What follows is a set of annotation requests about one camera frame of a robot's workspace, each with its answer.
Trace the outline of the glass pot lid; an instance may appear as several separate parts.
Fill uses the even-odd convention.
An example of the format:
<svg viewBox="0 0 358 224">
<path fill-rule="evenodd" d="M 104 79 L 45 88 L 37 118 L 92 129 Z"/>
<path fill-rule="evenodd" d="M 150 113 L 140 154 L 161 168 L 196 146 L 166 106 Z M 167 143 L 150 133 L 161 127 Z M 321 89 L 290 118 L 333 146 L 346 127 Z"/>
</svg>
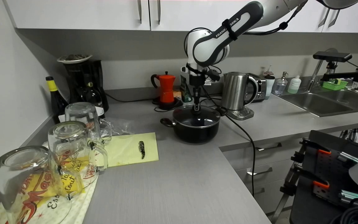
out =
<svg viewBox="0 0 358 224">
<path fill-rule="evenodd" d="M 220 122 L 220 113 L 214 108 L 200 106 L 194 110 L 193 105 L 185 105 L 173 111 L 173 120 L 181 125 L 194 128 L 207 128 Z"/>
</svg>

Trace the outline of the dark green box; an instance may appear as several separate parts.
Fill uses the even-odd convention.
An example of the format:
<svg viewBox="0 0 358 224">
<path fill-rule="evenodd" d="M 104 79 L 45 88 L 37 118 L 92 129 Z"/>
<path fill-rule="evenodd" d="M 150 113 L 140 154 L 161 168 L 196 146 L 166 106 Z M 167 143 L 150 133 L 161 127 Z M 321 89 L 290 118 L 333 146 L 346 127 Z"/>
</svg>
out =
<svg viewBox="0 0 358 224">
<path fill-rule="evenodd" d="M 193 97 L 190 93 L 190 88 L 187 84 L 187 79 L 181 75 L 181 84 L 180 84 L 180 92 L 181 92 L 181 100 L 183 103 L 189 103 L 193 101 Z"/>
</svg>

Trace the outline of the steel electric kettle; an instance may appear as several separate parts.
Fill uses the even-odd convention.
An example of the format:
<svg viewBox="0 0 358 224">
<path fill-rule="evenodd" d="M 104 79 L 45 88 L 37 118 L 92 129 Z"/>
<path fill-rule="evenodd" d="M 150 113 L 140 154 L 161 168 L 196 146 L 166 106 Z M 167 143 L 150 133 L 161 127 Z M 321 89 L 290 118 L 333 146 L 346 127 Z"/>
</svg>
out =
<svg viewBox="0 0 358 224">
<path fill-rule="evenodd" d="M 250 99 L 246 100 L 248 84 L 253 86 L 253 93 Z M 258 90 L 258 82 L 249 73 L 225 73 L 223 74 L 223 93 L 220 106 L 227 110 L 242 110 L 256 99 Z"/>
</svg>

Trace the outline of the silver toaster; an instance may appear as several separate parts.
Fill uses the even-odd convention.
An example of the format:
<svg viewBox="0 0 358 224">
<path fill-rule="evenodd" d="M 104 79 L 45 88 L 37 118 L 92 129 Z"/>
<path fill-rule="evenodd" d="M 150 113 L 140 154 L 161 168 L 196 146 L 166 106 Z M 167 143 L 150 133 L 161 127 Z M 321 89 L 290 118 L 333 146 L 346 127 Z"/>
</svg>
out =
<svg viewBox="0 0 358 224">
<path fill-rule="evenodd" d="M 253 73 L 248 73 L 250 76 L 252 76 L 258 83 L 258 92 L 257 95 L 252 103 L 258 103 L 266 100 L 266 93 L 267 93 L 267 81 L 263 76 L 255 75 Z M 253 93 L 253 85 L 248 84 L 247 87 L 247 95 L 246 100 L 249 100 Z"/>
</svg>

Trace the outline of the white canister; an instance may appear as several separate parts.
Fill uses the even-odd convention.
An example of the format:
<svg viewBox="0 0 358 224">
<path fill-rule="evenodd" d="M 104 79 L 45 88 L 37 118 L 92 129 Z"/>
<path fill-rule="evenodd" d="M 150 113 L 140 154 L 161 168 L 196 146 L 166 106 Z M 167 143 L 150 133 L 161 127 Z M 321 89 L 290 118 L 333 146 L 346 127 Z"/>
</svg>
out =
<svg viewBox="0 0 358 224">
<path fill-rule="evenodd" d="M 266 82 L 266 93 L 265 93 L 265 100 L 269 99 L 270 97 L 270 94 L 272 92 L 272 87 L 273 87 L 273 84 L 275 82 L 275 76 L 274 76 L 274 73 L 271 71 L 271 66 L 269 66 L 269 68 L 267 69 L 267 71 L 265 71 L 263 73 L 263 77 L 265 79 L 265 82 Z"/>
</svg>

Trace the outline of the glass mug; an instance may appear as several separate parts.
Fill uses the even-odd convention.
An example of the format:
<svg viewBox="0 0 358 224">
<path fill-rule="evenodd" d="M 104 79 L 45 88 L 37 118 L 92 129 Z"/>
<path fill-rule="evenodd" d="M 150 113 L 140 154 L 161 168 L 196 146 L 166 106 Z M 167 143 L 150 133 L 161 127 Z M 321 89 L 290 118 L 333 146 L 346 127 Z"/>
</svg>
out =
<svg viewBox="0 0 358 224">
<path fill-rule="evenodd" d="M 86 125 L 89 138 L 101 145 L 107 146 L 112 138 L 112 125 L 98 114 L 99 107 L 88 102 L 76 102 L 66 106 L 65 121 L 79 121 Z"/>
<path fill-rule="evenodd" d="M 48 131 L 48 147 L 60 167 L 64 190 L 78 196 L 108 168 L 108 154 L 85 123 L 65 121 Z"/>
<path fill-rule="evenodd" d="M 58 165 L 43 146 L 26 146 L 0 156 L 0 194 L 6 224 L 61 224 L 72 198 L 62 177 L 78 173 Z"/>
</svg>

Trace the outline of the steel tap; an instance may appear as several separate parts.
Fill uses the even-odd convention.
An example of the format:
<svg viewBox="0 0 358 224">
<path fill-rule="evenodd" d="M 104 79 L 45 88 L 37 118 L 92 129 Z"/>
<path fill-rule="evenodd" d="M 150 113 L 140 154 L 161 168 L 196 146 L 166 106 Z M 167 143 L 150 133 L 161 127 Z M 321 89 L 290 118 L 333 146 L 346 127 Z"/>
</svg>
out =
<svg viewBox="0 0 358 224">
<path fill-rule="evenodd" d="M 338 50 L 336 48 L 334 48 L 334 47 L 331 47 L 331 48 L 325 50 L 325 52 L 338 53 Z M 318 74 L 322 64 L 323 64 L 323 60 L 318 60 L 316 68 L 315 68 L 315 70 L 313 72 L 313 75 L 310 78 L 310 81 L 309 81 L 309 83 L 307 85 L 306 92 L 310 92 L 312 87 L 314 86 L 317 74 Z"/>
</svg>

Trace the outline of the black coffee maker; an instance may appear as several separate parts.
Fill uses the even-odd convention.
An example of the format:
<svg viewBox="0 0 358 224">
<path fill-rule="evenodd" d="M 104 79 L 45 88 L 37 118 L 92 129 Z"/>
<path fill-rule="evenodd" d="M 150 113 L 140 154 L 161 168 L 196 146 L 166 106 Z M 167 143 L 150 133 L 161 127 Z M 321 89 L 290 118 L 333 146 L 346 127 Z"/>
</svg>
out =
<svg viewBox="0 0 358 224">
<path fill-rule="evenodd" d="M 85 102 L 82 99 L 81 94 L 83 88 L 85 87 L 84 74 L 89 73 L 91 74 L 94 85 L 101 94 L 105 115 L 105 112 L 109 109 L 109 103 L 103 86 L 104 80 L 101 60 L 87 60 L 77 64 L 65 64 L 64 67 L 67 71 L 66 81 L 68 83 L 70 93 L 69 102 L 71 104 L 76 102 Z"/>
</svg>

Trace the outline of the steel sink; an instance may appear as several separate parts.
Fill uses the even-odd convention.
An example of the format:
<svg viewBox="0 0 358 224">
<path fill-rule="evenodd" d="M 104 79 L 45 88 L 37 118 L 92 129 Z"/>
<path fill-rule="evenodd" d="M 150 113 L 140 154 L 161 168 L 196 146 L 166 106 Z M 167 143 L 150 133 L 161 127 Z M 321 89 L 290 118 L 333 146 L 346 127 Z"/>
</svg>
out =
<svg viewBox="0 0 358 224">
<path fill-rule="evenodd" d="M 279 98 L 318 117 L 358 112 L 358 93 L 349 90 L 311 91 Z"/>
</svg>

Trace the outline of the white plate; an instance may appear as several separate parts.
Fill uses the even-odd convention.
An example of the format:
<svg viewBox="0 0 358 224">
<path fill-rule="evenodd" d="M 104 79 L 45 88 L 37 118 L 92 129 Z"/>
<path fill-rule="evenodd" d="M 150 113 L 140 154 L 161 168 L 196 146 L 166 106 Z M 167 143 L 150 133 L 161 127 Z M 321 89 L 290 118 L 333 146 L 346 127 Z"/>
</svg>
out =
<svg viewBox="0 0 358 224">
<path fill-rule="evenodd" d="M 57 62 L 63 64 L 77 64 L 89 60 L 93 55 L 81 55 L 81 54 L 71 54 L 67 56 L 61 56 L 57 59 Z"/>
</svg>

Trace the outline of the black orange clamp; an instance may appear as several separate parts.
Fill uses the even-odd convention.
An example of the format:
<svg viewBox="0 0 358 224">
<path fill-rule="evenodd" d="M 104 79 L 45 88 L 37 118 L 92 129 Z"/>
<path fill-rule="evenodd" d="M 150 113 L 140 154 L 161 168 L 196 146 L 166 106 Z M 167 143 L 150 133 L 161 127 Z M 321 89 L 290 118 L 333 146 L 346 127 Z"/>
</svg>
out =
<svg viewBox="0 0 358 224">
<path fill-rule="evenodd" d="M 329 189 L 330 184 L 328 181 L 323 180 L 312 172 L 304 170 L 302 166 L 294 163 L 287 173 L 284 180 L 284 185 L 280 187 L 280 191 L 288 196 L 294 196 L 297 189 L 297 182 L 300 177 L 307 178 L 312 181 L 313 185 L 322 189 Z"/>
<path fill-rule="evenodd" d="M 313 142 L 307 138 L 303 138 L 300 142 L 301 148 L 299 151 L 295 152 L 293 156 L 291 156 L 290 160 L 296 163 L 303 163 L 305 153 L 307 149 L 315 149 L 317 153 L 331 155 L 332 151 L 320 144 Z"/>
</svg>

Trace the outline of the green basket with sponge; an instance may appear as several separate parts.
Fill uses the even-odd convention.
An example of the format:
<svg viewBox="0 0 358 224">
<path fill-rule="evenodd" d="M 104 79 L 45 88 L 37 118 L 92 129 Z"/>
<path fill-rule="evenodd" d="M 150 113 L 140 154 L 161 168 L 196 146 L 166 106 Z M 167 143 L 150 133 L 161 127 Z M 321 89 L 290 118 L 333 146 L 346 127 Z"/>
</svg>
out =
<svg viewBox="0 0 358 224">
<path fill-rule="evenodd" d="M 347 84 L 347 81 L 344 81 L 340 78 L 332 78 L 329 81 L 324 81 L 322 87 L 329 90 L 338 91 L 344 89 Z"/>
</svg>

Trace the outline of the printed dish towel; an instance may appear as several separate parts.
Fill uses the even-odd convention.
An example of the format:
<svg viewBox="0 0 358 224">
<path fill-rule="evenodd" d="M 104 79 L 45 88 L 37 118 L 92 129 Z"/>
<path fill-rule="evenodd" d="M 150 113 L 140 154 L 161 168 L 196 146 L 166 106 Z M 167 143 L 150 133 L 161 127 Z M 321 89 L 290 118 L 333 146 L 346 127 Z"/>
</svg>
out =
<svg viewBox="0 0 358 224">
<path fill-rule="evenodd" d="M 81 194 L 73 197 L 71 211 L 61 224 L 83 224 L 85 214 L 90 205 L 91 198 L 95 190 L 95 184 L 91 184 L 84 189 Z M 0 199 L 0 224 L 6 224 L 7 216 Z"/>
</svg>

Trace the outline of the wall cabinet door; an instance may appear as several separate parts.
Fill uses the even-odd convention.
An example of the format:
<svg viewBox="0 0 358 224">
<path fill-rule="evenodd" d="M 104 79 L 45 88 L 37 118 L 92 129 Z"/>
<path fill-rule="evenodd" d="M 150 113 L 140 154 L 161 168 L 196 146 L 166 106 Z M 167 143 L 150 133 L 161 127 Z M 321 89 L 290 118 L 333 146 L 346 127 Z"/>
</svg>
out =
<svg viewBox="0 0 358 224">
<path fill-rule="evenodd" d="M 156 0 L 149 0 L 152 31 L 189 31 L 205 27 L 215 31 L 223 20 L 230 18 L 253 0 L 161 0 L 161 24 L 157 24 Z M 288 23 L 285 32 L 321 32 L 318 27 L 326 8 L 308 0 L 302 10 Z"/>
<path fill-rule="evenodd" d="M 148 0 L 3 0 L 19 29 L 150 30 Z"/>
</svg>

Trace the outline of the white wall cabinet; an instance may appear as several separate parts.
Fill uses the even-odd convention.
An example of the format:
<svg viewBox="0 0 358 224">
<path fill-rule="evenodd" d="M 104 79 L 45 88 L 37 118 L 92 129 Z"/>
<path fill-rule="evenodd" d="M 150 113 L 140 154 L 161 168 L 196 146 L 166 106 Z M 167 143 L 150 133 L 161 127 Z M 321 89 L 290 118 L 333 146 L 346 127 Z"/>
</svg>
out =
<svg viewBox="0 0 358 224">
<path fill-rule="evenodd" d="M 215 30 L 251 0 L 3 0 L 20 29 Z M 285 32 L 358 33 L 358 4 L 330 10 L 308 0 Z"/>
</svg>

